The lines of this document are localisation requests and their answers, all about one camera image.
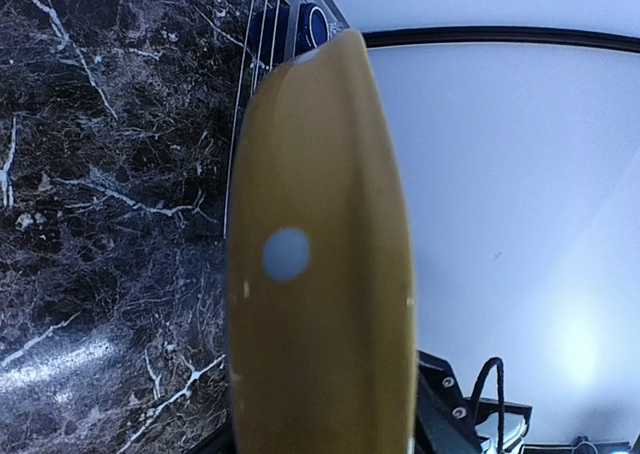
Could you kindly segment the right black frame post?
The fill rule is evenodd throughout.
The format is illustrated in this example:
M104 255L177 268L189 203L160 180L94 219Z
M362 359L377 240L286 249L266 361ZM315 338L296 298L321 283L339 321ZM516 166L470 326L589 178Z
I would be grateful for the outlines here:
M533 26L447 26L372 31L363 34L368 48L429 44L541 44L639 53L639 38L618 34Z

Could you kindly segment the dark blue mug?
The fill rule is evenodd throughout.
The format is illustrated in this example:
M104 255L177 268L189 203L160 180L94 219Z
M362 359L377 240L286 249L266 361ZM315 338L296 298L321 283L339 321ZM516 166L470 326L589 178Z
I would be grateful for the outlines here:
M277 66L285 60L289 14L288 5L279 5L262 10L251 19L248 45L265 65ZM294 55L299 56L314 50L328 39L328 21L322 8L315 3L301 4Z

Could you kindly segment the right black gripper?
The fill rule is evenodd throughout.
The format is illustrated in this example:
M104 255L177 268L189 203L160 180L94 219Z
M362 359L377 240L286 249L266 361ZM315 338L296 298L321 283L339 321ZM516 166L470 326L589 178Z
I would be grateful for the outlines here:
M417 451L419 453L522 453L532 408L509 403L504 363L485 362L465 397L451 365L418 353Z

